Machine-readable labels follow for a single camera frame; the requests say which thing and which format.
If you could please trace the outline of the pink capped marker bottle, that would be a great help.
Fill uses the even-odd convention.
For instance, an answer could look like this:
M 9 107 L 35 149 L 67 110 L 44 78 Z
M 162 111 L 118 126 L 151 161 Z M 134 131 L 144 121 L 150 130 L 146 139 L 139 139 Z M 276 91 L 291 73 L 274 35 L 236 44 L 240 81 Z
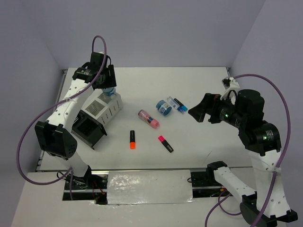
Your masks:
M 138 112 L 138 117 L 144 121 L 145 123 L 147 123 L 148 125 L 150 125 L 153 129 L 158 129 L 160 124 L 157 120 L 155 120 L 154 118 L 152 118 L 146 111 L 144 110 L 140 110 Z

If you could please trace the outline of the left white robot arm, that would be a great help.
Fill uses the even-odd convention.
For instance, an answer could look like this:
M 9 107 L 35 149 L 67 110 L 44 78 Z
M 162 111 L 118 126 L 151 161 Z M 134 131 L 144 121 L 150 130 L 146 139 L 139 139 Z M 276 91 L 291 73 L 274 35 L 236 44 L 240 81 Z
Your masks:
M 90 61 L 75 70 L 67 93 L 45 122 L 38 121 L 35 132 L 44 152 L 71 168 L 76 184 L 86 189 L 92 185 L 91 168 L 77 152 L 78 142 L 71 131 L 85 101 L 96 89 L 116 86 L 111 59 L 104 52 L 92 52 Z

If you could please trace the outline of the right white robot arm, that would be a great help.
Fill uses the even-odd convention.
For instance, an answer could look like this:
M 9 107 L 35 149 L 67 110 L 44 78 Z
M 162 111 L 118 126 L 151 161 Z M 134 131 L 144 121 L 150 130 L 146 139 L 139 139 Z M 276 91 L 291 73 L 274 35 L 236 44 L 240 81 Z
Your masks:
M 235 103 L 227 96 L 206 93 L 203 100 L 188 113 L 203 122 L 206 114 L 212 124 L 225 122 L 238 129 L 238 136 L 251 159 L 256 188 L 236 177 L 223 162 L 208 164 L 206 181 L 220 183 L 237 200 L 244 220 L 255 227 L 275 227 L 279 221 L 298 220 L 286 200 L 277 163 L 281 140 L 277 127 L 263 119 L 264 98 L 258 91 L 243 89 L 235 94 Z

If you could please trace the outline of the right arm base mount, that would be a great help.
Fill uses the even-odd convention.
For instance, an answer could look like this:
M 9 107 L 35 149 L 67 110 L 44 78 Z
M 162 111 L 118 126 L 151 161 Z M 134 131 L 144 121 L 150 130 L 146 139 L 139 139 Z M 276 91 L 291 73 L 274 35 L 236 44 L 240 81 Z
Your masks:
M 207 165 L 203 171 L 190 171 L 187 182 L 192 186 L 193 198 L 218 197 L 224 191 L 224 187 L 214 178 L 214 170 L 219 167 L 227 167 L 223 161 L 213 162 Z

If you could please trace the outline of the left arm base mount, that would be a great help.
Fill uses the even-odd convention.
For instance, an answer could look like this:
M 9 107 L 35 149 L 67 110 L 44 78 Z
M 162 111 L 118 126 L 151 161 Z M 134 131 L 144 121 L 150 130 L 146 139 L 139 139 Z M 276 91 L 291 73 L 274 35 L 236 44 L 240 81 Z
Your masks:
M 71 175 L 64 177 L 63 201 L 91 201 L 97 205 L 107 205 L 108 175 L 92 175 L 88 182 Z

